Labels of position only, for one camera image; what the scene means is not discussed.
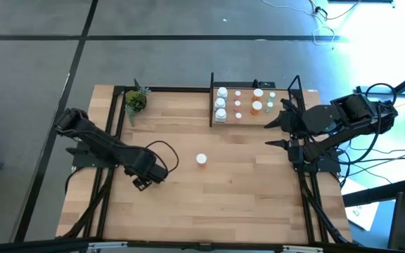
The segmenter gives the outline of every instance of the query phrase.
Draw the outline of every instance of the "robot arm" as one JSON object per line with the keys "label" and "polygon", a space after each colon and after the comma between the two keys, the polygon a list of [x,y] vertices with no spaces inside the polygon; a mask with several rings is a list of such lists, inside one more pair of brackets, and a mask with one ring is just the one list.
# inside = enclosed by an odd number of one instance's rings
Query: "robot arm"
{"label": "robot arm", "polygon": [[294,164],[316,162],[346,141],[363,134],[383,134],[390,130],[398,112],[391,101],[370,102],[361,94],[332,100],[330,105],[316,105],[301,112],[289,100],[282,99],[284,111],[264,128],[281,127],[297,138],[330,134],[323,141],[299,145],[297,141],[269,141],[289,151]]}
{"label": "robot arm", "polygon": [[99,160],[122,164],[125,174],[136,175],[133,184],[145,190],[152,182],[160,183],[168,171],[157,165],[155,153],[147,148],[126,145],[99,129],[83,110],[67,109],[56,122],[61,136],[79,138],[89,146],[89,151]]}

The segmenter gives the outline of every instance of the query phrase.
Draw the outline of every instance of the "wooden table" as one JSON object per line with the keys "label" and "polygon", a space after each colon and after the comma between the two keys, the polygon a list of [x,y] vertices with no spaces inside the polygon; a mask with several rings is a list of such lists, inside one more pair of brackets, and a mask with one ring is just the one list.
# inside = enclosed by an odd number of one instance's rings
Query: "wooden table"
{"label": "wooden table", "polygon": [[[104,129],[113,86],[95,86],[89,117]],[[286,93],[276,94],[276,101]],[[265,141],[288,139],[280,129],[214,124],[209,128],[209,94],[152,92],[147,108],[132,127],[124,118],[121,140],[145,146],[168,142],[179,154],[179,167],[165,182],[139,192],[117,168],[112,183],[104,238],[172,242],[307,243],[297,174],[284,149]],[[306,107],[319,103],[316,91],[304,91]],[[114,119],[115,131],[117,117]],[[164,145],[151,147],[168,167],[176,158]],[[205,153],[207,167],[195,156]],[[86,209],[95,175],[84,169],[70,181],[57,235],[66,233]],[[339,183],[318,173],[323,208],[340,232],[351,235]],[[96,234],[99,210],[91,235]],[[312,210],[315,236],[320,240]]]}

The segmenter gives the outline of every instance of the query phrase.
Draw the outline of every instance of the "green plant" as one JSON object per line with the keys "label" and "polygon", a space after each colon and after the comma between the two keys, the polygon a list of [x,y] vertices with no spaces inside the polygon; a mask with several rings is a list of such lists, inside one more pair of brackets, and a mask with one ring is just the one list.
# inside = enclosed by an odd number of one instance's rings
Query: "green plant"
{"label": "green plant", "polygon": [[135,79],[134,83],[136,90],[131,90],[126,93],[126,107],[124,109],[132,126],[134,126],[135,114],[146,107],[146,96],[151,92],[148,87],[140,86]]}

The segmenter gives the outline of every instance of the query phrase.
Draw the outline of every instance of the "concrete floor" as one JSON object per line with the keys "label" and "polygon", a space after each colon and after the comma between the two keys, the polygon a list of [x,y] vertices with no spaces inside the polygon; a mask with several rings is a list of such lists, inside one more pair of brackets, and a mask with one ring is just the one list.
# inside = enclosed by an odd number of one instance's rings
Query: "concrete floor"
{"label": "concrete floor", "polygon": [[[306,1],[273,2],[311,10]],[[326,0],[316,3],[328,5]],[[0,0],[0,34],[80,34],[90,4],[91,0]],[[348,6],[331,4],[326,9],[334,16]],[[67,107],[88,108],[95,84],[132,85],[136,78],[147,86],[209,86],[211,72],[219,81],[272,80],[280,88],[299,74],[303,87],[318,89],[324,103],[351,93],[357,85],[398,85],[405,80],[405,18],[401,13],[405,14],[405,0],[398,0],[396,8],[361,4],[330,23],[350,39],[330,46],[310,41],[88,41]],[[89,34],[309,35],[315,26],[303,13],[275,9],[260,0],[107,0],[99,2]],[[8,242],[13,235],[76,47],[77,41],[0,41],[0,161],[5,163],[0,170],[0,242]],[[405,97],[398,98],[397,104],[403,102]],[[397,143],[396,136],[404,141]],[[370,139],[355,139],[353,146],[365,148]],[[73,145],[64,138],[56,140],[26,240],[55,235],[72,161],[65,148]],[[405,148],[405,106],[376,148]],[[354,159],[361,153],[350,154]],[[404,180],[405,163],[389,163],[373,173],[392,182]],[[352,179],[368,188],[387,183],[367,173]],[[379,214],[392,212],[391,203],[381,206]],[[390,224],[387,216],[386,220],[380,216],[376,224]],[[363,233],[352,225],[353,238],[385,246],[389,230],[384,225],[373,227]]]}

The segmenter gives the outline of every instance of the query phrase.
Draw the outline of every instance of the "white cap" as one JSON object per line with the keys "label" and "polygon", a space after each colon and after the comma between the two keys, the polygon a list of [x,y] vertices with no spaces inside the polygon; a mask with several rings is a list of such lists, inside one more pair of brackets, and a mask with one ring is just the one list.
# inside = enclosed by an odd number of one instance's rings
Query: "white cap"
{"label": "white cap", "polygon": [[262,103],[260,103],[260,101],[252,102],[252,109],[254,109],[254,110],[262,109]]}
{"label": "white cap", "polygon": [[216,107],[223,107],[226,105],[226,101],[223,98],[217,98],[215,101],[215,106]]}
{"label": "white cap", "polygon": [[254,96],[263,96],[264,95],[264,91],[261,89],[255,89],[254,90]]}
{"label": "white cap", "polygon": [[220,96],[227,96],[228,95],[228,89],[224,87],[219,87],[218,89],[218,95]]}
{"label": "white cap", "polygon": [[223,109],[223,108],[218,109],[216,116],[217,117],[225,117],[226,116],[226,110]]}
{"label": "white cap", "polygon": [[196,155],[196,162],[197,162],[198,164],[204,164],[204,163],[206,163],[206,162],[207,162],[207,156],[204,155],[204,154],[202,154],[202,153]]}

